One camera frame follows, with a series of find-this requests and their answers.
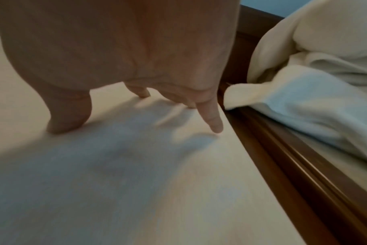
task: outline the white sheet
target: white sheet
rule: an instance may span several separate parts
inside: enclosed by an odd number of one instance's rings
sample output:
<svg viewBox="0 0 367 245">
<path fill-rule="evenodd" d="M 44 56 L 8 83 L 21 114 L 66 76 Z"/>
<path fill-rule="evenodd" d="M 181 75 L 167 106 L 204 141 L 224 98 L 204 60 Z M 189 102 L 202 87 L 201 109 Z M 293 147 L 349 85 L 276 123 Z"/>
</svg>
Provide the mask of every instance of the white sheet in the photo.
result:
<svg viewBox="0 0 367 245">
<path fill-rule="evenodd" d="M 304 244 L 222 111 L 215 135 L 155 91 L 92 99 L 87 125 L 46 135 L 0 45 L 0 245 Z"/>
<path fill-rule="evenodd" d="M 313 0 L 282 20 L 255 49 L 247 82 L 261 84 L 228 88 L 227 109 L 251 106 L 367 159 L 367 0 Z"/>
</svg>

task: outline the pink skin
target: pink skin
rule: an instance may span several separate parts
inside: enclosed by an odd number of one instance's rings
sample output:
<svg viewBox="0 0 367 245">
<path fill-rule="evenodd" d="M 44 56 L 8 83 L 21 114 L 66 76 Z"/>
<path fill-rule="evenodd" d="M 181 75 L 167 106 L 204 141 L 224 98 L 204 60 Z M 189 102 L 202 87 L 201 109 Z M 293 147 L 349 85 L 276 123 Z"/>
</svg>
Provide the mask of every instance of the pink skin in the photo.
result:
<svg viewBox="0 0 367 245">
<path fill-rule="evenodd" d="M 19 75 L 51 113 L 47 130 L 83 125 L 90 90 L 124 81 L 196 107 L 220 133 L 217 88 L 237 26 L 237 0 L 0 0 L 0 35 Z"/>
</svg>

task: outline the blue wall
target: blue wall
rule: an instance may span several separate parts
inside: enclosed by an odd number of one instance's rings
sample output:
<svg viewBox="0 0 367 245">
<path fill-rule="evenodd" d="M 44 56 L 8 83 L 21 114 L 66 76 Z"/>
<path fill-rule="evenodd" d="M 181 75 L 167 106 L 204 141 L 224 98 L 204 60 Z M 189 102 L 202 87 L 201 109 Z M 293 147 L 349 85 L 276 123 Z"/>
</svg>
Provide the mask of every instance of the blue wall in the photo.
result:
<svg viewBox="0 0 367 245">
<path fill-rule="evenodd" d="M 241 4 L 274 15 L 286 17 L 310 0 L 241 0 Z"/>
</svg>

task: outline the white blanket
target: white blanket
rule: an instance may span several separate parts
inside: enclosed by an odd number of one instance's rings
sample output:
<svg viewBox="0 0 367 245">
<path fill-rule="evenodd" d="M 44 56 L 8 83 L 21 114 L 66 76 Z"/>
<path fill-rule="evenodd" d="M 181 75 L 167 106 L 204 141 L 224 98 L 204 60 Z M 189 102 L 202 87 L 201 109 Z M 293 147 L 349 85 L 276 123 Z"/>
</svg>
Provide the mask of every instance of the white blanket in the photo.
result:
<svg viewBox="0 0 367 245">
<path fill-rule="evenodd" d="M 367 0 L 313 0 L 282 20 L 256 47 L 247 82 L 227 89 L 226 109 L 251 106 L 367 158 Z"/>
</svg>

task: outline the wrinkled skin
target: wrinkled skin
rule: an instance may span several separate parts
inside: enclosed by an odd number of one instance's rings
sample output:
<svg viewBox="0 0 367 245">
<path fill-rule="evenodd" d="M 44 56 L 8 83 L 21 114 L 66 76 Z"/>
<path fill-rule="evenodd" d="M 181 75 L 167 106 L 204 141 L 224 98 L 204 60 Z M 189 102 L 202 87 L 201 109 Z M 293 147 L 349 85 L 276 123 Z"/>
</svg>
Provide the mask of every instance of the wrinkled skin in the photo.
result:
<svg viewBox="0 0 367 245">
<path fill-rule="evenodd" d="M 237 0 L 0 0 L 4 51 L 51 113 L 47 130 L 83 125 L 90 90 L 124 81 L 196 107 L 223 130 L 217 88 L 234 41 Z"/>
</svg>

